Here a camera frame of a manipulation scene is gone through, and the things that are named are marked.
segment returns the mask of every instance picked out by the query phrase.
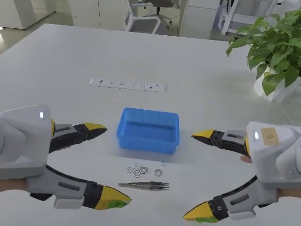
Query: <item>white flower pot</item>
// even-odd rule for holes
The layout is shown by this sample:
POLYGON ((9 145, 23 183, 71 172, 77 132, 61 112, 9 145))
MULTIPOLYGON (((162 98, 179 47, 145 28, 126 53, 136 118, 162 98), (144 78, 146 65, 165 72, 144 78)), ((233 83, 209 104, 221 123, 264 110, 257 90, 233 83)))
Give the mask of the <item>white flower pot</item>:
MULTIPOLYGON (((268 67, 265 72, 274 73, 275 71, 270 71, 270 68, 268 67)), ((259 95, 264 97, 265 99, 269 101, 277 101, 282 102, 286 98, 288 98, 294 91, 297 90, 299 84, 301 83, 301 78, 298 77, 296 81, 294 81, 291 85, 288 87, 284 87, 285 80, 283 79, 277 86, 274 92, 269 94, 268 96, 264 93, 263 87, 262 87, 262 81, 264 79, 264 74, 255 82, 254 84, 254 90, 259 95)))

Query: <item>white cabinet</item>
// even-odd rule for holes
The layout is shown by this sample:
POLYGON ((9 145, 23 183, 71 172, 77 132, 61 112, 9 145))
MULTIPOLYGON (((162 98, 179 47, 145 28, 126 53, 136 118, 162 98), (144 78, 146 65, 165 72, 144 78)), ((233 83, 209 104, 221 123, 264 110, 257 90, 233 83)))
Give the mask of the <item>white cabinet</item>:
POLYGON ((180 36, 209 39, 219 0, 182 0, 180 36))
POLYGON ((26 29, 56 11, 56 0, 0 0, 0 27, 26 29))
POLYGON ((74 26, 124 31, 126 0, 70 0, 70 8, 74 26))
POLYGON ((70 8, 74 26, 100 28, 98 0, 70 0, 70 8))

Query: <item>robotic claw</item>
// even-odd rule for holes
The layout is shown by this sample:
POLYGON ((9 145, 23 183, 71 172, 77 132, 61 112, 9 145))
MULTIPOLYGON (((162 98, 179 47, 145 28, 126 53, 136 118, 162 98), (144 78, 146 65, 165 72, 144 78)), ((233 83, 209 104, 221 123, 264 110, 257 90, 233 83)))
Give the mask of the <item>robotic claw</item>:
POLYGON ((254 207, 278 202, 278 189, 301 188, 301 127, 250 122, 246 132, 214 129, 192 137, 206 145, 252 159, 256 176, 242 186, 203 202, 184 215, 199 223, 254 218, 254 207))
POLYGON ((0 115, 0 179, 25 178, 30 196, 42 201, 56 196, 55 208, 95 210, 122 208, 131 198, 122 192, 65 175, 47 165, 48 154, 91 140, 106 132, 102 125, 55 125, 43 105, 0 115))

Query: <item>metal nut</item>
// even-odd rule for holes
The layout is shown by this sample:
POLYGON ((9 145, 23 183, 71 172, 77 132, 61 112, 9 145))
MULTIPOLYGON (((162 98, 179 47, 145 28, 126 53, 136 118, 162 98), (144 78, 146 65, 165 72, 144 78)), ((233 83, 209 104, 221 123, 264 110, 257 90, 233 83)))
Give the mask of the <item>metal nut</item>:
POLYGON ((160 170, 160 169, 156 169, 155 170, 155 175, 157 176, 157 177, 160 177, 160 176, 162 176, 162 170, 160 170))
POLYGON ((133 176, 135 178, 139 178, 141 176, 141 172, 139 170, 136 170, 136 171, 133 172, 133 176))
POLYGON ((147 173, 148 171, 149 171, 149 170, 148 170, 145 166, 142 166, 142 167, 140 168, 140 172, 143 173, 143 174, 147 173))
POLYGON ((138 163, 135 163, 134 165, 133 165, 133 168, 136 170, 136 169, 139 169, 139 164, 138 163))
POLYGON ((161 163, 161 166, 166 166, 166 162, 164 160, 162 160, 160 163, 161 163))
POLYGON ((133 168, 132 167, 127 167, 126 168, 126 173, 131 173, 133 172, 133 168))

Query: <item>table surface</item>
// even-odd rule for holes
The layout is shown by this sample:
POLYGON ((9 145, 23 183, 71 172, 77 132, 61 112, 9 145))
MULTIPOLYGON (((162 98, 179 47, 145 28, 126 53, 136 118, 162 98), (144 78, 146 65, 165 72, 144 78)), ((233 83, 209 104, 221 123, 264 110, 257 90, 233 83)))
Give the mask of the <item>table surface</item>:
MULTIPOLYGON (((194 225, 182 216, 194 206, 232 190, 253 175, 235 153, 191 138, 208 128, 245 129, 249 121, 290 124, 277 103, 253 92, 246 48, 224 53, 226 42, 46 24, 0 55, 0 110, 46 104, 56 123, 94 122, 109 130, 97 139, 49 156, 48 164, 75 177, 116 187, 135 181, 125 168, 138 163, 170 191, 118 188, 132 198, 122 209, 56 210, 54 198, 35 200, 25 192, 0 194, 5 226, 194 225), (167 84, 167 92, 91 87, 92 77, 167 84), (174 112, 180 118, 180 145, 172 156, 122 150, 116 129, 125 107, 174 112), (159 161, 167 165, 161 167, 159 161)), ((226 219, 217 225, 299 225, 301 202, 282 199, 256 208, 257 217, 226 219)))

